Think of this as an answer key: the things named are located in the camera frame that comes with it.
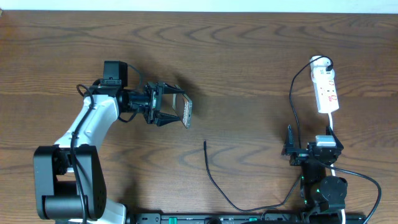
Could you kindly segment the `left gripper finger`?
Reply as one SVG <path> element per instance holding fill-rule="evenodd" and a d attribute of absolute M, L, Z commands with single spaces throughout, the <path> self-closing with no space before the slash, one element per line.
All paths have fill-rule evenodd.
<path fill-rule="evenodd" d="M 167 83 L 162 83 L 163 94 L 184 94 L 185 91 L 179 87 L 171 86 Z"/>
<path fill-rule="evenodd" d="M 176 121 L 180 121 L 180 118 L 176 115 L 167 114 L 160 111 L 157 111 L 154 114 L 154 123 L 157 126 L 164 126 L 166 124 L 173 123 Z"/>

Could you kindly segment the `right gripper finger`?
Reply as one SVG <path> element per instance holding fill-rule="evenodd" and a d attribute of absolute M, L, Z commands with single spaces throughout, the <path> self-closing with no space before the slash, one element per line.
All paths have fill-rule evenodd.
<path fill-rule="evenodd" d="M 334 141 L 336 142 L 337 146 L 341 146 L 342 143 L 340 142 L 340 140 L 336 137 L 334 131 L 332 130 L 331 126 L 327 126 L 326 127 L 326 135 L 327 136 L 332 136 Z"/>
<path fill-rule="evenodd" d="M 291 125 L 287 126 L 287 134 L 283 145 L 283 150 L 290 150 L 294 148 L 294 135 Z"/>

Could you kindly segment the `bronze Galaxy smartphone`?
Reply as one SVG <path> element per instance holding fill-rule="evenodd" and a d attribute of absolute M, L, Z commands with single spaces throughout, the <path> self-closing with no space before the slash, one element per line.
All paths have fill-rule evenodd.
<path fill-rule="evenodd" d="M 189 129 L 192 120 L 193 103 L 188 95 L 185 92 L 174 93 L 172 108 L 180 118 L 182 124 Z"/>

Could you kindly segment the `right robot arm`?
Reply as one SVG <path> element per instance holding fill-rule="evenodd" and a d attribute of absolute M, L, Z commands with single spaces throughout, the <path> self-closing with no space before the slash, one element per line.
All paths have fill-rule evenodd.
<path fill-rule="evenodd" d="M 338 159 L 344 149 L 331 127 L 325 135 L 318 135 L 314 142 L 309 142 L 305 149 L 295 146 L 291 126 L 282 153 L 290 157 L 290 165 L 301 167 L 300 193 L 305 209 L 302 213 L 304 222 L 346 223 L 345 198 L 348 183 L 335 174 L 327 175 L 326 170 Z"/>

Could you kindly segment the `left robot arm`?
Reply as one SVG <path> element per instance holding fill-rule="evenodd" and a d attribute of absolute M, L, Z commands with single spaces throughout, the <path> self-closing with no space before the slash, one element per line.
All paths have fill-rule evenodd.
<path fill-rule="evenodd" d="M 149 82 L 128 90 L 130 64 L 106 61 L 103 77 L 77 85 L 83 107 L 68 131 L 51 146 L 36 149 L 35 199 L 38 216 L 57 223 L 134 223 L 127 206 L 107 196 L 98 151 L 122 113 L 141 113 L 148 124 L 191 125 L 192 100 L 178 85 Z"/>

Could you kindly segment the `white power strip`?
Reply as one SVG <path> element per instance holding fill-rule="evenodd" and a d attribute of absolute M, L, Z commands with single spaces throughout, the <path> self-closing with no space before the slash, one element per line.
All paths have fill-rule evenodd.
<path fill-rule="evenodd" d="M 319 113 L 328 114 L 339 109 L 332 61 L 321 55 L 310 59 L 311 79 Z"/>

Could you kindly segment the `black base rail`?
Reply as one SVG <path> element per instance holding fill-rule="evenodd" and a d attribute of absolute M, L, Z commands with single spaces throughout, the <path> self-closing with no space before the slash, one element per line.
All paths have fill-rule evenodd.
<path fill-rule="evenodd" d="M 339 215 L 312 215 L 305 221 L 305 215 L 293 213 L 266 212 L 256 214 L 159 214 L 138 213 L 131 218 L 131 223 L 137 224 L 239 224 L 239 223 L 343 223 Z"/>

